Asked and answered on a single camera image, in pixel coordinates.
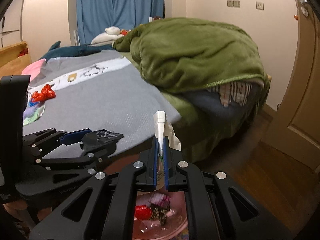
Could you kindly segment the wooden headboard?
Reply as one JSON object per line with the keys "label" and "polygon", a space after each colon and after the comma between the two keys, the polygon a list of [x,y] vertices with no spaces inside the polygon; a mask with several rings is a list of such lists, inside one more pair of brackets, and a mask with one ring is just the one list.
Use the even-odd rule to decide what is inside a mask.
{"label": "wooden headboard", "polygon": [[0,77],[21,75],[22,70],[31,64],[27,42],[18,42],[1,48]]}

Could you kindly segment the black wrapper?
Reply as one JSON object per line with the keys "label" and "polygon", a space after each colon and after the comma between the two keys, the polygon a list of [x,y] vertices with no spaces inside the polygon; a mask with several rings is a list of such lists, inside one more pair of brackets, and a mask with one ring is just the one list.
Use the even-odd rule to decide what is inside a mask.
{"label": "black wrapper", "polygon": [[123,135],[120,133],[114,133],[106,129],[100,129],[98,131],[95,131],[95,135],[98,139],[105,140],[119,140],[123,137]]}

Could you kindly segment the dark teal shark plush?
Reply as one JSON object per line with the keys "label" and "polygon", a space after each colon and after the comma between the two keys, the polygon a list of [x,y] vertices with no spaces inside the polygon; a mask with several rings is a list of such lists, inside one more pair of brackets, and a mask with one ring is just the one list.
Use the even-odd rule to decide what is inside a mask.
{"label": "dark teal shark plush", "polygon": [[67,46],[60,47],[61,41],[55,42],[49,50],[41,57],[48,61],[58,57],[81,57],[99,53],[102,50],[113,50],[110,44],[103,46]]}

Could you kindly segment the green mattress cover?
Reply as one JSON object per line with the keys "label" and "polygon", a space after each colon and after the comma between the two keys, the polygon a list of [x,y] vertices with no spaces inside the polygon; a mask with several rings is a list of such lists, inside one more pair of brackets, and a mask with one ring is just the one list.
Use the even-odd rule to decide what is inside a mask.
{"label": "green mattress cover", "polygon": [[171,123],[185,160],[207,159],[220,141],[233,137],[253,120],[266,102],[270,84],[264,88],[255,82],[250,85],[246,104],[232,101],[228,107],[221,105],[219,94],[207,90],[172,94],[157,88],[181,116]]}

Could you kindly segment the white paper trash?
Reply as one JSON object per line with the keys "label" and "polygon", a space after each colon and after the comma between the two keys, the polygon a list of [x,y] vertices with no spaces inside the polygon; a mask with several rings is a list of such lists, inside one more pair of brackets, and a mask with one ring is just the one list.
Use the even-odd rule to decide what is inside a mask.
{"label": "white paper trash", "polygon": [[157,111],[153,115],[153,121],[155,125],[155,136],[159,143],[159,155],[163,156],[165,137],[168,137],[170,148],[181,151],[181,142],[176,137],[172,124],[167,121],[165,111]]}

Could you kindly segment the brown wooden door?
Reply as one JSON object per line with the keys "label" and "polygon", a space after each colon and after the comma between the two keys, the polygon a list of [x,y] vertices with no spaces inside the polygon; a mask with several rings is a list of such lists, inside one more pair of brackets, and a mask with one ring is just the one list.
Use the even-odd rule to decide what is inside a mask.
{"label": "brown wooden door", "polygon": [[283,100],[262,141],[319,172],[319,6],[299,0],[295,64]]}

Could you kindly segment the striped cloth under blanket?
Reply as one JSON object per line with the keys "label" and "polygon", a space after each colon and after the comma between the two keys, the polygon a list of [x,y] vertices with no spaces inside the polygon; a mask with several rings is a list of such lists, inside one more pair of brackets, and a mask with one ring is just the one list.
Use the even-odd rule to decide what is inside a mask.
{"label": "striped cloth under blanket", "polygon": [[239,106],[244,106],[247,103],[251,89],[252,85],[250,83],[233,81],[210,87],[207,91],[219,94],[221,105],[228,107],[232,102],[237,103]]}

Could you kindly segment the green fleece blanket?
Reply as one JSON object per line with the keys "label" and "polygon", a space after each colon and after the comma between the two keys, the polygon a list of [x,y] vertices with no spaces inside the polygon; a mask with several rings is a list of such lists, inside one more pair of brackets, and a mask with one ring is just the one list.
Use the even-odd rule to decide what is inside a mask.
{"label": "green fleece blanket", "polygon": [[141,24],[112,47],[129,52],[141,77],[169,93],[233,81],[270,81],[258,46],[240,27],[199,18],[166,18]]}

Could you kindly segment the white wardrobe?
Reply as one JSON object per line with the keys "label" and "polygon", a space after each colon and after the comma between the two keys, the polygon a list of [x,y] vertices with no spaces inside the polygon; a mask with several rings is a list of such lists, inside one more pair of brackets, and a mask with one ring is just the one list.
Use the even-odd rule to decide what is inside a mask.
{"label": "white wardrobe", "polygon": [[22,41],[22,9],[24,0],[13,0],[1,19],[1,48]]}

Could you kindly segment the green snack wrapper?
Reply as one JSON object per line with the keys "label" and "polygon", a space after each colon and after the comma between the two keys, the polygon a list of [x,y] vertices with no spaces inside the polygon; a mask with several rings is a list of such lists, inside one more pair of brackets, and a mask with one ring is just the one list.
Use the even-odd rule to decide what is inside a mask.
{"label": "green snack wrapper", "polygon": [[23,126],[27,126],[38,120],[43,115],[45,109],[44,104],[28,106],[23,113]]}

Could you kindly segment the double wall switch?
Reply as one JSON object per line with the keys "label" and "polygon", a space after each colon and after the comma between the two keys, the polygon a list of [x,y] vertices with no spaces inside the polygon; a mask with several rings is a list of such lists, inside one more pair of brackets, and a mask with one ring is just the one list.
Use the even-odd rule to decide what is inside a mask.
{"label": "double wall switch", "polygon": [[239,0],[228,0],[227,1],[227,7],[239,8],[240,7],[240,1]]}

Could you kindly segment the blue curtain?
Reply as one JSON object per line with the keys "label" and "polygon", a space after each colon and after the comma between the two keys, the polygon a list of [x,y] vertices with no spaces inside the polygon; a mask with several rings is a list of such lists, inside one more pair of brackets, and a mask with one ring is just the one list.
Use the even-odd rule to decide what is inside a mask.
{"label": "blue curtain", "polygon": [[105,28],[134,29],[164,16],[164,0],[76,0],[80,44],[89,44]]}

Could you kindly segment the pink folded cloth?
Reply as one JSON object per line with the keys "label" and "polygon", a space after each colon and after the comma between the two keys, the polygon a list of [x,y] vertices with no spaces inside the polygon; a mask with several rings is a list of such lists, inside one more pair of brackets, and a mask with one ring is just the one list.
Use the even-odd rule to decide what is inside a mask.
{"label": "pink folded cloth", "polygon": [[40,73],[41,67],[46,64],[46,59],[39,59],[28,66],[26,66],[22,70],[22,75],[29,75],[30,76],[30,81],[35,79]]}

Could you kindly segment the red plastic wrapper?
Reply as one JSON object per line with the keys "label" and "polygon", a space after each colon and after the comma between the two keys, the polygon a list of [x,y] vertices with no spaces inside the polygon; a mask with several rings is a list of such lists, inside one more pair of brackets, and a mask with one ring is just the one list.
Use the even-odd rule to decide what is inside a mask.
{"label": "red plastic wrapper", "polygon": [[53,99],[55,97],[56,94],[52,90],[52,87],[49,84],[47,84],[41,89],[40,92],[33,92],[31,96],[31,102],[45,102],[46,100]]}

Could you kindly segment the single wall socket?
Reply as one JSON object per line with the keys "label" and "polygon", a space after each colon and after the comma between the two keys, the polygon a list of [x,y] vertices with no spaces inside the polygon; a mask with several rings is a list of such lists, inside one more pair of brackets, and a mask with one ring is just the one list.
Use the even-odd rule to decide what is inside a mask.
{"label": "single wall socket", "polygon": [[256,9],[257,10],[264,10],[264,3],[263,2],[256,2]]}

